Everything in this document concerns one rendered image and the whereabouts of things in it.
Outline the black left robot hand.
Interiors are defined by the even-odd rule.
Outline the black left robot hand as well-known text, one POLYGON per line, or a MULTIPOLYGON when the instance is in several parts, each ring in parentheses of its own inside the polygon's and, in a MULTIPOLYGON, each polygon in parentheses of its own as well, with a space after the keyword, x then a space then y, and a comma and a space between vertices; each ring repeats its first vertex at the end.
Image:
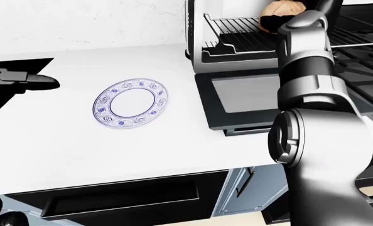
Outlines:
POLYGON ((28 75, 25 87, 27 90, 54 90, 60 88, 60 83, 52 77, 28 75))

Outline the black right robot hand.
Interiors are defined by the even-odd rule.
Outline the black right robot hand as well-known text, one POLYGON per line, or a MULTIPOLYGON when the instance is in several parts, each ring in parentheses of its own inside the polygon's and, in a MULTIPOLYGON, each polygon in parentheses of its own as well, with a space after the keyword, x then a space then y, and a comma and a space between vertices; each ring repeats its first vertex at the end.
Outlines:
POLYGON ((327 34, 331 35, 340 14, 343 0, 293 0, 303 3, 306 10, 316 10, 323 13, 328 20, 327 34))

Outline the round brown bread loaf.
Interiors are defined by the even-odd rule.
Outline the round brown bread loaf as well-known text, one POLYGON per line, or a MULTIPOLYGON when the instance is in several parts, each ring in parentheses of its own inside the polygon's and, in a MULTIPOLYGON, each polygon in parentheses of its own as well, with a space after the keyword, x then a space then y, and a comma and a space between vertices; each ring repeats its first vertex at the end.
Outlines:
POLYGON ((303 3, 293 0, 278 0, 267 5, 259 16, 260 29, 276 34, 278 28, 306 10, 303 3))

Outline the black oven tray rack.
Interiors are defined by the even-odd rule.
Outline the black oven tray rack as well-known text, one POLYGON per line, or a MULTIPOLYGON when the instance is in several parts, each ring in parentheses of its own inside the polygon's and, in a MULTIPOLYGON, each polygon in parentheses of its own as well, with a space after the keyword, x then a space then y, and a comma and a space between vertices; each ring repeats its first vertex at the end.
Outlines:
MULTIPOLYGON (((335 59, 336 72, 347 80, 350 88, 365 93, 373 86, 373 30, 347 31, 335 28, 329 37, 335 59)), ((225 33, 219 41, 203 42, 195 50, 192 40, 187 42, 185 54, 200 56, 193 66, 206 69, 209 63, 241 63, 252 61, 248 70, 274 68, 276 37, 267 33, 225 33)))

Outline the white plate with blue pattern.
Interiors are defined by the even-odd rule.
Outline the white plate with blue pattern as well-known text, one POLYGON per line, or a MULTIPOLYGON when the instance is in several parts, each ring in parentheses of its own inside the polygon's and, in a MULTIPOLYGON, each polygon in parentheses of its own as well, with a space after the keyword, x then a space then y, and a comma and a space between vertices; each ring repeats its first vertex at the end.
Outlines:
POLYGON ((168 103, 166 87, 148 78, 118 82, 95 99, 92 113, 103 126, 129 129, 155 120, 168 103))

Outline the black glass oven door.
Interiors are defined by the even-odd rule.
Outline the black glass oven door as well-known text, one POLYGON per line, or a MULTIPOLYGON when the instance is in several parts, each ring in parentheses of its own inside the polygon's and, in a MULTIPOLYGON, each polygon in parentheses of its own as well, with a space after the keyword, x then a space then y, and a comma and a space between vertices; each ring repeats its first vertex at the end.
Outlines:
POLYGON ((208 127, 227 137, 267 133, 280 113, 274 68, 199 73, 195 82, 208 127))

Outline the silver toaster oven body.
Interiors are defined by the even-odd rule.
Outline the silver toaster oven body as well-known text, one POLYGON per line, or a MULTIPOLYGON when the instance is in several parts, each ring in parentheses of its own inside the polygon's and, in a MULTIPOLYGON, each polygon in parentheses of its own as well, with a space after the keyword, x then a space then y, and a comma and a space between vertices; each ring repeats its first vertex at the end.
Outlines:
MULTIPOLYGON (((277 0, 185 0, 185 27, 186 44, 192 40, 195 50, 202 48, 206 41, 218 41, 214 32, 207 24, 204 14, 209 14, 212 19, 258 17, 262 10, 277 0)), ((373 24, 373 0, 343 0, 340 15, 349 16, 373 24)), ((200 60, 200 56, 189 54, 191 60, 200 60)), ((226 71, 248 70, 247 66, 252 61, 236 64, 209 63, 206 69, 200 67, 193 70, 195 73, 213 73, 226 71)))

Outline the grey cabinet door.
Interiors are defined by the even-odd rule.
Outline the grey cabinet door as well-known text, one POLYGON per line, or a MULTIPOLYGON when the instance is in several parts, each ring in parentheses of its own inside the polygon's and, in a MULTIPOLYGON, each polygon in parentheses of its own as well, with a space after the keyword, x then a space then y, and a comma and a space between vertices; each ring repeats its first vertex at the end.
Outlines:
POLYGON ((281 164, 251 166, 250 169, 255 174, 242 195, 237 198, 236 189, 240 190, 249 176, 246 168, 231 169, 228 172, 212 216, 260 212, 288 191, 281 164))

